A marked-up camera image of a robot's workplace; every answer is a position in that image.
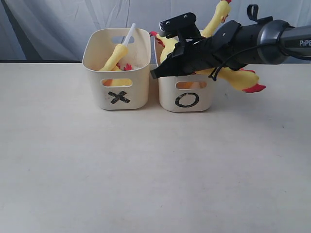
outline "gray fabric backdrop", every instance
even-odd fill
[[[197,26],[204,28],[219,0],[1,0],[0,60],[31,59],[25,55],[29,42],[43,60],[81,60],[93,32],[103,28],[137,27],[158,31],[160,21],[194,12]],[[259,16],[273,16],[293,26],[311,24],[310,0],[233,0],[228,19],[251,24],[248,4],[258,4]],[[5,11],[5,5],[11,12]],[[12,23],[12,16],[20,29]],[[304,61],[289,59],[289,63]]]

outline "white straw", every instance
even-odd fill
[[[130,28],[130,31],[128,32],[128,34],[127,34],[127,36],[126,36],[126,38],[125,38],[125,40],[123,42],[123,44],[125,46],[127,46],[128,42],[130,41],[130,38],[131,38],[131,36],[133,34],[134,29],[135,29],[135,23],[132,24],[132,26]]]

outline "white curtain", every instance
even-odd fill
[[[81,60],[89,37],[96,30],[129,27],[134,22],[147,31],[158,31],[160,21],[186,12],[197,15],[197,26],[202,29],[219,0],[5,1],[43,59]],[[311,25],[310,0],[233,0],[228,19],[251,24],[246,13],[248,4],[259,5],[259,17],[273,16],[293,26]]]

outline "black cable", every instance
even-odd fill
[[[228,61],[230,61],[235,56],[237,56],[237,55],[239,55],[239,54],[241,54],[243,52],[249,51],[249,50],[255,50],[255,49],[258,49],[258,48],[261,48],[261,47],[271,46],[271,45],[276,45],[276,43],[266,43],[266,44],[256,45],[256,46],[250,47],[250,48],[245,49],[245,50],[241,50],[241,51],[233,54],[232,56],[228,57],[228,59],[226,59],[219,67],[215,68],[213,70],[213,72],[208,77],[212,78],[214,81],[216,81],[217,80],[217,75],[218,75],[219,71],[226,65],[226,63]]]

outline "white tabletop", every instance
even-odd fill
[[[93,102],[81,64],[0,64],[1,233],[310,233],[311,65],[203,113]]]

